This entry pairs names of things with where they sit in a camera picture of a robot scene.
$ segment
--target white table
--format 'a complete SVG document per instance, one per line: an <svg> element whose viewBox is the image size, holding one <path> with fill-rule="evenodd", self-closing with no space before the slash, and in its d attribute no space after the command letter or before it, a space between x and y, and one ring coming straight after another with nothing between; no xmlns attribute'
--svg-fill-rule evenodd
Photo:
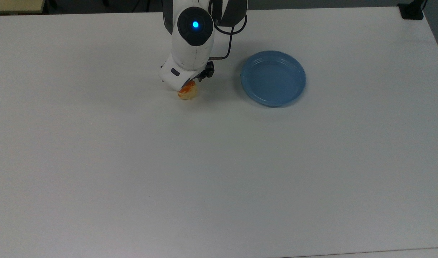
<svg viewBox="0 0 438 258"><path fill-rule="evenodd" d="M0 16L0 257L438 248L427 21L394 7L248 16L192 101L158 78L161 13ZM213 55L226 47L218 35ZM292 106L240 86L267 49L305 69Z"/></svg>

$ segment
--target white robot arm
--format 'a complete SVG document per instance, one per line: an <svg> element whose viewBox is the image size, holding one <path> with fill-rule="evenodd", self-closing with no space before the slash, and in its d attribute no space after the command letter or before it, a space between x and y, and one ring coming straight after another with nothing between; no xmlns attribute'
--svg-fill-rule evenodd
<svg viewBox="0 0 438 258"><path fill-rule="evenodd" d="M247 0L163 0L163 20L172 36L172 50L160 77L179 91L194 78L212 77L208 62L214 28L234 27L246 15Z"/></svg>

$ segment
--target blue plate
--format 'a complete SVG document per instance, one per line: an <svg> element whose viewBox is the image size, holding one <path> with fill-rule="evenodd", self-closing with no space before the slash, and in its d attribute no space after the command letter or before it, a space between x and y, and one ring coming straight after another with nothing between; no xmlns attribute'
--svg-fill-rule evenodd
<svg viewBox="0 0 438 258"><path fill-rule="evenodd" d="M247 95L258 103L284 106L300 96L306 75L294 57L279 51L263 51L251 56L243 65L241 84Z"/></svg>

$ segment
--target floor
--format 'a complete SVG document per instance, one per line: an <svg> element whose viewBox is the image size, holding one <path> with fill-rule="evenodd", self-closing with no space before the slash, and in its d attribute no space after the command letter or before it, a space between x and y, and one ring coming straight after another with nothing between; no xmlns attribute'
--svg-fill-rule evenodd
<svg viewBox="0 0 438 258"><path fill-rule="evenodd" d="M109 6L102 0L56 0L56 10L47 5L51 14L69 13L129 13L161 11L160 0L108 0ZM396 6L397 3L409 3L411 0L248 0L249 10L261 9L293 9L293 8L338 8L367 6ZM428 0L424 10L427 21L438 43L438 0Z"/></svg>

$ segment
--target cable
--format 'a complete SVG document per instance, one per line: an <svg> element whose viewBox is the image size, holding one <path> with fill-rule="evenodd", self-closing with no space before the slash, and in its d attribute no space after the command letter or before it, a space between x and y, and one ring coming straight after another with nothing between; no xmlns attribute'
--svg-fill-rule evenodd
<svg viewBox="0 0 438 258"><path fill-rule="evenodd" d="M209 1L209 6L208 6L208 12L209 12L210 15L212 15L212 14L211 14L211 6L212 6L212 0ZM209 61L213 61L213 60L223 60L223 59L226 59L226 58L229 56L229 54L230 54L230 49L232 48L232 37L233 37L233 35L236 35L236 34L240 33L240 32L243 31L243 29L246 27L246 24L247 24L247 15L245 15L245 22L243 23L243 26L241 27L241 29L239 29L239 30L237 30L237 31L235 31L235 32L233 31L233 30L235 29L235 26L232 27L232 30L231 30L230 32L227 32L227 31L223 31L222 29L220 29L220 28L216 25L217 21L213 21L213 23L214 23L214 28L215 28L217 31L219 31L220 33L225 34L225 35L230 35L230 40L228 41L228 51L227 51L227 54L225 55L225 57L210 57L208 60L209 60Z"/></svg>
<svg viewBox="0 0 438 258"><path fill-rule="evenodd" d="M229 56L229 54L230 54L230 49L232 49L232 37L233 37L233 29L234 29L235 27L233 26L232 27L232 31L230 32L230 41L228 42L228 51L227 51L227 54L225 55L225 57L210 57L208 60L209 61L214 61L214 60L223 60L223 59L226 59L228 56Z"/></svg>
<svg viewBox="0 0 438 258"><path fill-rule="evenodd" d="M211 14L211 7L212 7L212 0L209 1L209 6L208 6L208 12L209 12L210 15L212 15L212 14ZM235 31L235 32L226 32L226 31L223 31L222 29L220 29L220 28L217 26L217 24L216 24L217 21L213 21L213 22L214 22L214 28L216 28L216 30L219 31L220 33L223 33L223 34L225 34L225 35L236 35L236 34L240 33L241 31L243 31L243 29L245 29L246 24L247 24L247 14L245 15L245 23L243 23L242 28L239 29L238 31Z"/></svg>
<svg viewBox="0 0 438 258"><path fill-rule="evenodd" d="M422 6L421 10L424 10L426 4L427 4L427 0L424 1L424 5Z"/></svg>
<svg viewBox="0 0 438 258"><path fill-rule="evenodd" d="M243 29L245 29L246 24L247 24L247 15L245 15L245 23L243 23L242 28L239 29L239 30L237 30L237 31L235 31L235 32L226 32L226 31L223 31L223 30L220 29L216 24L214 24L214 28L216 28L217 31L219 31L220 33L223 33L223 34L225 34L225 35L236 35L236 34L240 33L241 31L243 31Z"/></svg>

